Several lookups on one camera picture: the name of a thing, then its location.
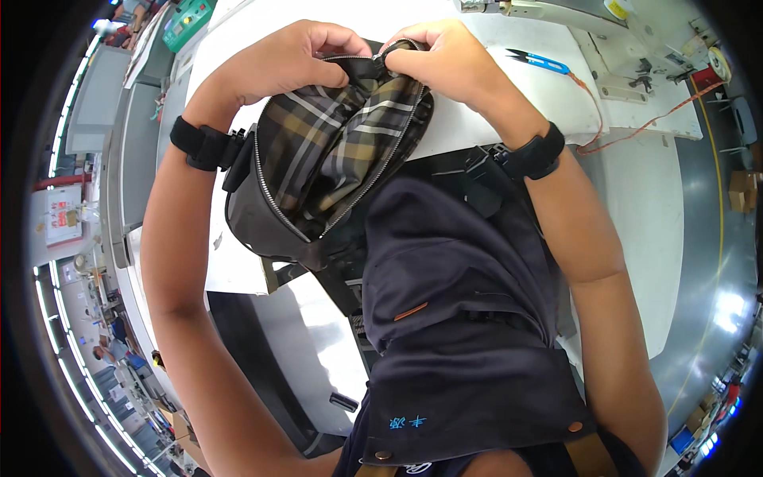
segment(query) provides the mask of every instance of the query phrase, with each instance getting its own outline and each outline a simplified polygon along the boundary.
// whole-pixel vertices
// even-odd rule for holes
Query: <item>sign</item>
[[[45,244],[49,247],[82,238],[77,206],[82,204],[82,185],[56,187],[47,191]]]

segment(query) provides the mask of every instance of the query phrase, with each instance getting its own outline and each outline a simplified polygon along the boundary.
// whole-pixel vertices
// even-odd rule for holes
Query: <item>dark apron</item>
[[[553,348],[561,274],[533,220],[509,203],[488,222],[406,176],[374,198],[363,316],[383,356],[365,472],[595,435]]]

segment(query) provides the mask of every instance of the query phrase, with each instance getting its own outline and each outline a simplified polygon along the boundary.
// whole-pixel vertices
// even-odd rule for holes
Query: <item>green machine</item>
[[[162,39],[170,51],[178,53],[212,17],[217,0],[182,0],[164,27]]]

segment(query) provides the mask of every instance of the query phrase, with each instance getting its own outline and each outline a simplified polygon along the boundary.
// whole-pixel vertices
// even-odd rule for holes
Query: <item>floor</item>
[[[665,350],[650,361],[673,435],[722,372],[750,331],[756,307],[755,219],[731,211],[727,187],[739,155],[719,153],[723,210],[710,136],[694,102],[704,139],[676,139],[684,188],[684,259]],[[730,111],[705,104],[716,149],[739,146]]]

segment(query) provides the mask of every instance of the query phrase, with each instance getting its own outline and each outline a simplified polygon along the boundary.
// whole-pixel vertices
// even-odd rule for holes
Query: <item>orange cable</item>
[[[662,116],[658,116],[657,118],[653,118],[653,119],[650,119],[649,121],[647,121],[647,122],[646,122],[646,124],[644,124],[644,125],[643,125],[643,126],[641,126],[639,129],[637,129],[637,130],[636,130],[636,132],[634,132],[633,134],[630,134],[630,135],[629,135],[629,136],[627,136],[627,137],[621,137],[621,138],[620,138],[620,139],[618,139],[618,140],[614,140],[614,141],[612,141],[612,142],[610,142],[610,143],[606,143],[606,144],[604,144],[603,146],[599,146],[599,147],[597,147],[597,148],[595,148],[595,149],[592,149],[592,150],[588,150],[588,151],[586,151],[586,150],[584,150],[586,147],[588,147],[588,146],[590,146],[591,144],[595,143],[595,142],[596,142],[596,141],[599,139],[599,137],[601,137],[601,132],[602,132],[602,130],[604,129],[604,116],[601,114],[601,110],[599,109],[599,103],[596,101],[596,98],[594,97],[594,93],[592,93],[592,92],[591,92],[591,90],[588,88],[588,85],[586,85],[586,84],[585,84],[585,83],[584,83],[582,80],[580,80],[580,79],[579,79],[577,76],[575,76],[575,74],[574,74],[574,73],[572,73],[572,72],[570,72],[570,73],[567,73],[567,75],[568,75],[570,78],[572,78],[572,80],[573,80],[573,81],[575,81],[575,83],[576,83],[578,86],[580,86],[581,88],[585,89],[585,91],[588,93],[588,95],[591,97],[591,99],[593,99],[593,100],[594,100],[594,104],[596,105],[596,111],[598,111],[598,113],[599,113],[599,118],[600,118],[599,131],[596,133],[596,136],[594,136],[594,139],[592,139],[592,140],[591,140],[589,143],[587,143],[587,144],[585,144],[585,145],[583,145],[583,146],[578,146],[578,148],[576,149],[576,151],[578,152],[578,154],[580,154],[581,156],[587,156],[588,154],[596,153],[596,152],[598,152],[598,151],[600,151],[600,150],[604,149],[605,147],[609,147],[609,146],[611,146],[612,144],[615,144],[615,143],[619,143],[621,140],[631,139],[631,138],[635,137],[635,136],[636,136],[638,133],[642,132],[642,131],[643,131],[643,130],[645,130],[647,127],[649,127],[649,125],[650,125],[651,123],[653,123],[654,121],[657,121],[658,119],[662,119],[662,118],[664,118],[665,116],[668,116],[668,115],[670,115],[671,113],[675,112],[676,110],[678,110],[678,109],[680,109],[680,108],[684,107],[685,105],[687,105],[687,104],[691,103],[692,101],[694,101],[695,99],[699,98],[700,96],[704,96],[704,95],[705,95],[705,94],[707,94],[708,92],[710,92],[710,91],[714,90],[715,88],[717,88],[718,86],[721,86],[721,85],[724,83],[723,81],[721,81],[721,82],[717,82],[717,83],[715,83],[715,84],[713,84],[713,85],[711,85],[711,86],[708,86],[707,88],[705,88],[705,89],[703,89],[702,91],[698,92],[696,95],[692,95],[692,96],[691,96],[689,99],[687,99],[687,100],[683,101],[683,102],[682,102],[682,103],[680,103],[678,106],[676,106],[675,108],[671,109],[670,111],[668,111],[667,113],[663,114]]]

